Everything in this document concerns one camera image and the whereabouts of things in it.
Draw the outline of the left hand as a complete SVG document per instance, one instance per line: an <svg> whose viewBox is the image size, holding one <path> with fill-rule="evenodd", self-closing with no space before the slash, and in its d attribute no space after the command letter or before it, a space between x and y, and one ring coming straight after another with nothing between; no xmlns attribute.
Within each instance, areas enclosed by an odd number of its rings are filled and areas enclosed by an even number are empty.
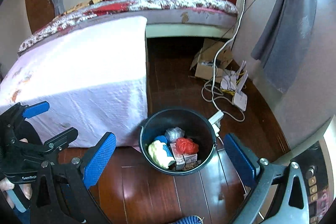
<svg viewBox="0 0 336 224"><path fill-rule="evenodd" d="M29 163L29 144L18 140L14 134L1 137L1 174L14 186L5 190L18 211L24 213L30 207L24 185L35 178L35 171Z"/></svg>

